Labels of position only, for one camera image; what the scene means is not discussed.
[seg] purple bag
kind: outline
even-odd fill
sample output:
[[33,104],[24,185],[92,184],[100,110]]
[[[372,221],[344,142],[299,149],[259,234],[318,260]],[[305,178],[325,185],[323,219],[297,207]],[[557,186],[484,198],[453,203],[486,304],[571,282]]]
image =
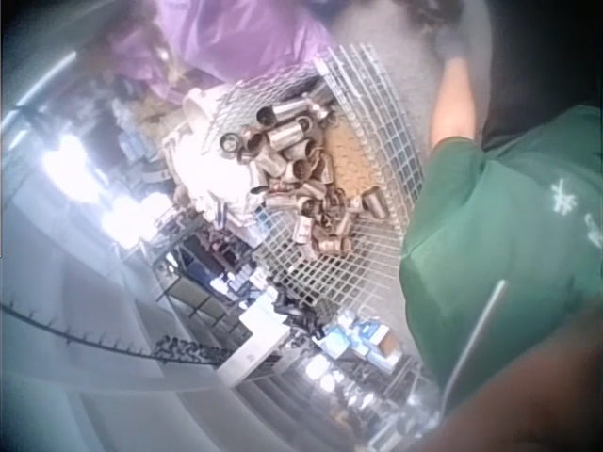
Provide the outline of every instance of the purple bag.
[[157,9],[173,52],[227,83],[310,61],[333,45],[300,0],[157,0]]

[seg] metal grate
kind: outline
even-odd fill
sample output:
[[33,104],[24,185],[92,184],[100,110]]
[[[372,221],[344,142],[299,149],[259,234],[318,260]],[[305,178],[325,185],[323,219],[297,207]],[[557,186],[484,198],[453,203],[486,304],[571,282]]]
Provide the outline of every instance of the metal grate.
[[392,214],[387,223],[358,221],[352,230],[354,252],[345,258],[305,261],[291,240],[293,217],[260,209],[257,221],[267,239],[256,259],[275,280],[325,320],[342,308],[358,315],[384,316],[383,306],[399,310],[400,245],[423,179],[409,122],[374,51],[369,46],[340,47],[314,65],[283,69],[239,83],[220,103],[204,146],[253,123],[262,106],[300,95],[323,77],[335,94],[343,121],[350,124],[370,162]]

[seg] person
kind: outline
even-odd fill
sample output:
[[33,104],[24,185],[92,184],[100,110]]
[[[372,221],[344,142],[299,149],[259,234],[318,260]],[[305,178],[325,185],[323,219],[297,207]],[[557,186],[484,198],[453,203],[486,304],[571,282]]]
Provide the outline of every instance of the person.
[[602,370],[599,307],[514,360],[411,451],[600,451]]
[[509,283],[453,408],[600,293],[601,110],[578,105],[524,133],[484,136],[485,152],[458,30],[439,28],[434,47],[443,78],[399,279],[409,329],[441,388],[497,282]]

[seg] wire mesh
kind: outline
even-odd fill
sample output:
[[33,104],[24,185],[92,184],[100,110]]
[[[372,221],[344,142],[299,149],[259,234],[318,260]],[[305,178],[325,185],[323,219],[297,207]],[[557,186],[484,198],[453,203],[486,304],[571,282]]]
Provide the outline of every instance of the wire mesh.
[[351,255],[321,256],[310,262],[291,240],[293,216],[260,209],[257,221],[267,238],[255,257],[290,296],[315,306],[325,320],[341,308],[363,317],[383,316],[384,305],[396,304],[399,309],[400,245],[423,174],[408,118],[371,47],[340,47],[316,58],[314,64],[236,85],[221,100],[204,146],[215,145],[223,133],[255,123],[260,107],[299,96],[319,77],[333,91],[341,119],[349,124],[370,162],[391,219],[357,221],[350,236]]

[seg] hand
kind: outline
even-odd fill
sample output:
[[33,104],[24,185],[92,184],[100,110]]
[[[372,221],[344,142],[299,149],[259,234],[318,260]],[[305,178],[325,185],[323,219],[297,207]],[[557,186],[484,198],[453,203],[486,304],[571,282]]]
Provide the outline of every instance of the hand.
[[444,26],[435,32],[433,47],[442,61],[466,57],[466,45],[458,28]]

